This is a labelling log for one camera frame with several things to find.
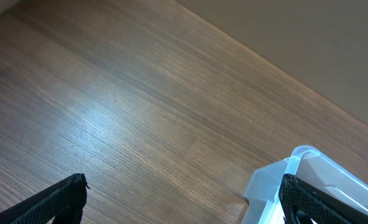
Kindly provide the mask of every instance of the plastic container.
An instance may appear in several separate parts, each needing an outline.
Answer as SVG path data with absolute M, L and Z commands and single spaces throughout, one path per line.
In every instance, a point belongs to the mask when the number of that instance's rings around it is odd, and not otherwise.
M 245 191 L 249 208 L 242 224 L 284 223 L 278 190 L 284 174 L 312 186 L 368 215 L 368 185 L 311 146 L 299 146 L 289 158 L 257 169 Z

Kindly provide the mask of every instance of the translucent plastic box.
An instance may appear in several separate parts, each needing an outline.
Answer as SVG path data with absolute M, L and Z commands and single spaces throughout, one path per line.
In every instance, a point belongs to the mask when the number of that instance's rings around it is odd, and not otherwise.
M 283 223 L 278 190 L 284 174 L 300 179 L 368 215 L 368 185 L 322 152 L 299 146 L 289 158 L 257 169 L 245 191 L 249 208 L 242 224 Z

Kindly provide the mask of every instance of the wooden table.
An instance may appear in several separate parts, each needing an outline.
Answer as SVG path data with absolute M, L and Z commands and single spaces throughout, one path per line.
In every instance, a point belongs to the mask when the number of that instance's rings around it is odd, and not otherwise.
M 0 17 L 0 211 L 83 172 L 83 223 L 240 223 L 302 144 L 368 184 L 366 125 L 174 1 Z

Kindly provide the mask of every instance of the gray floor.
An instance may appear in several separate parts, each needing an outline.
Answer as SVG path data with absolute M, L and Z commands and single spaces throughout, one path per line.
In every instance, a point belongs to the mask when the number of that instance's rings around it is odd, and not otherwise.
M 368 0 L 177 0 L 368 124 Z

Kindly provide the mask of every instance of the black object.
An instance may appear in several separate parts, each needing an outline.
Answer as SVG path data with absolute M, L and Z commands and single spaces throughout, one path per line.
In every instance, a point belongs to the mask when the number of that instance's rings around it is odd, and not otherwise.
M 283 175 L 279 200 L 286 224 L 368 223 L 368 215 L 291 174 Z
M 79 224 L 86 204 L 84 174 L 73 174 L 0 213 L 0 224 Z

